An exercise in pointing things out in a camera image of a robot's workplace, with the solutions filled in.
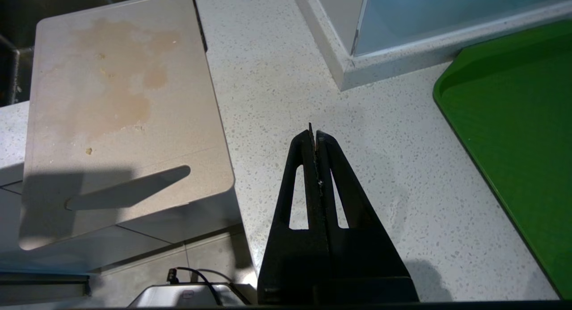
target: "green plastic tray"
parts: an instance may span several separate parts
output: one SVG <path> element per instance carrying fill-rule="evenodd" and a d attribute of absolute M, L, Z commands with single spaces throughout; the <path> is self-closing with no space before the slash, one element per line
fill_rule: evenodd
<path fill-rule="evenodd" d="M 433 96 L 565 299 L 572 298 L 572 21 L 464 49 Z"/>

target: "gray floor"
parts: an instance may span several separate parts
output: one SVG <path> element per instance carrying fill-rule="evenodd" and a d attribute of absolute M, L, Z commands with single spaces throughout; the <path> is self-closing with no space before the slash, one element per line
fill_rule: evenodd
<path fill-rule="evenodd" d="M 167 271 L 173 267 L 208 269 L 225 275 L 235 283 L 247 283 L 256 288 L 256 274 L 242 226 L 209 235 L 192 242 L 181 243 L 161 251 L 101 270 L 90 279 L 92 296 L 23 306 L 5 306 L 0 310 L 54 310 L 62 308 L 125 307 L 150 285 L 165 284 Z M 227 280 L 215 273 L 202 272 L 211 282 Z M 184 271 L 177 273 L 181 282 L 189 281 Z"/>

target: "brown stain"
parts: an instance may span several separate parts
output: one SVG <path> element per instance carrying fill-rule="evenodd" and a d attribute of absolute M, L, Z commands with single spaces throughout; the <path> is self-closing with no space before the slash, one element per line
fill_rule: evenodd
<path fill-rule="evenodd" d="M 145 37 L 134 39 L 133 35 Z M 133 81 L 143 77 L 143 90 L 158 89 L 167 83 L 160 56 L 173 50 L 180 37 L 176 31 L 149 31 L 128 21 L 97 19 L 89 29 L 75 30 L 74 47 L 93 54 L 91 70 L 104 90 L 92 98 L 77 98 L 71 110 L 77 117 L 66 133 L 86 133 L 88 141 L 149 119 L 151 104 L 143 92 L 133 92 Z"/>

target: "countertop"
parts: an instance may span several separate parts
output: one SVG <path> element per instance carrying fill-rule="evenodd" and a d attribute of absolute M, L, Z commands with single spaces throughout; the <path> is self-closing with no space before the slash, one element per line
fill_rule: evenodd
<path fill-rule="evenodd" d="M 448 63 L 339 92 L 294 0 L 196 1 L 257 271 L 290 141 L 312 122 L 339 141 L 421 301 L 557 298 L 433 101 Z"/>

